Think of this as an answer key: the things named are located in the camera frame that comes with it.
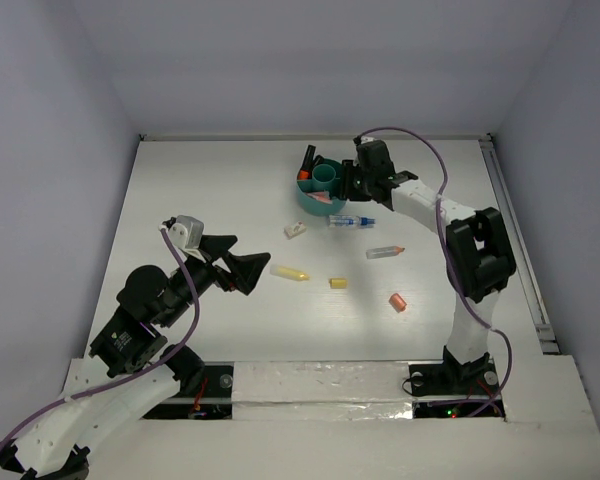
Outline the thin pink pen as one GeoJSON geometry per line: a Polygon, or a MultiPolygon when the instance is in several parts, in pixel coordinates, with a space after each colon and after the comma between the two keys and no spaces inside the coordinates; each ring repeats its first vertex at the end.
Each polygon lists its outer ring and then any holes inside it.
{"type": "Polygon", "coordinates": [[[314,199],[318,199],[318,198],[321,198],[324,200],[330,199],[330,194],[328,191],[307,192],[306,195],[311,198],[314,198],[314,199]]]}

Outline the clear orange-tipped highlighter body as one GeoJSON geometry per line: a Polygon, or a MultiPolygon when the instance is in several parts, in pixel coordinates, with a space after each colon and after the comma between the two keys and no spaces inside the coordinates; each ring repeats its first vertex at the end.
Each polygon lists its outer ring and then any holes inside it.
{"type": "Polygon", "coordinates": [[[398,256],[403,252],[404,252],[403,247],[386,246],[386,247],[377,247],[377,248],[368,249],[365,252],[365,255],[368,260],[375,260],[375,259],[398,256]]]}

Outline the orange highlighter piece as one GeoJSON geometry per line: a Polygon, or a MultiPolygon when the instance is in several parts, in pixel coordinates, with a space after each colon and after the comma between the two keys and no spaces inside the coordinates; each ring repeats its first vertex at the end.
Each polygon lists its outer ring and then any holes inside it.
{"type": "Polygon", "coordinates": [[[404,312],[407,308],[407,302],[398,293],[394,293],[390,296],[389,304],[398,313],[404,312]]]}

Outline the clear spray bottle blue cap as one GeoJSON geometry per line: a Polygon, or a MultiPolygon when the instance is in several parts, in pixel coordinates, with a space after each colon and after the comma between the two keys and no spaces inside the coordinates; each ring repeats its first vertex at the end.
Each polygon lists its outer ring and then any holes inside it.
{"type": "Polygon", "coordinates": [[[375,227],[375,220],[365,216],[329,215],[327,225],[330,228],[367,229],[375,227]]]}

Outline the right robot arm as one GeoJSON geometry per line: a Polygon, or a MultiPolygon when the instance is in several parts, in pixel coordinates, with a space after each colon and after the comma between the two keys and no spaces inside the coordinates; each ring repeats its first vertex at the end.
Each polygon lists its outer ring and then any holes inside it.
{"type": "Polygon", "coordinates": [[[449,282],[456,292],[450,337],[443,349],[442,384],[462,392],[486,367],[488,333],[499,294],[516,272],[516,262],[499,210],[476,210],[444,196],[449,173],[438,150],[424,144],[437,159],[442,182],[428,187],[407,170],[397,171],[387,144],[380,139],[354,139],[356,158],[342,162],[338,197],[373,201],[404,215],[437,235],[449,282]]]}

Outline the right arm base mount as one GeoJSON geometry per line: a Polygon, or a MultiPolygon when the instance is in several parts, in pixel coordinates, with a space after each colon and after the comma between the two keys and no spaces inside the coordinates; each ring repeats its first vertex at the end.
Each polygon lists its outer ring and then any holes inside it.
{"type": "Polygon", "coordinates": [[[401,389],[414,400],[416,419],[504,418],[495,364],[489,354],[461,365],[446,348],[439,362],[409,366],[401,389]]]}

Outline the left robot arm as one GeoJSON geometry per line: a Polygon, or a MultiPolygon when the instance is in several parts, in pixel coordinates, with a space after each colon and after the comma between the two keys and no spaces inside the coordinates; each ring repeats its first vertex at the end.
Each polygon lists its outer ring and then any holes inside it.
{"type": "Polygon", "coordinates": [[[177,267],[133,270],[118,306],[91,341],[83,369],[61,395],[0,442],[0,471],[23,479],[84,479],[116,430],[176,394],[204,388],[205,363],[187,343],[210,287],[250,294],[271,256],[232,254],[234,235],[204,235],[181,219],[159,231],[177,267]]]}

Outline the black orange highlighter marker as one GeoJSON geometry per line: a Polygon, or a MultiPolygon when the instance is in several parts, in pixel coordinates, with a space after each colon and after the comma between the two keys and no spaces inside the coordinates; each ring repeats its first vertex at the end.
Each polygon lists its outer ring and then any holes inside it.
{"type": "Polygon", "coordinates": [[[306,148],[301,167],[297,173],[297,180],[308,180],[312,176],[312,171],[315,165],[316,147],[309,144],[306,148]]]}

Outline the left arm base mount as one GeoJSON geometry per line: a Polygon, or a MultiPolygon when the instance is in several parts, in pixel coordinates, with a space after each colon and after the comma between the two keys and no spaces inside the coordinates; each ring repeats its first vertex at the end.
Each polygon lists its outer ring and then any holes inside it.
{"type": "Polygon", "coordinates": [[[234,364],[212,362],[192,393],[178,393],[147,412],[145,420],[230,420],[234,364]]]}

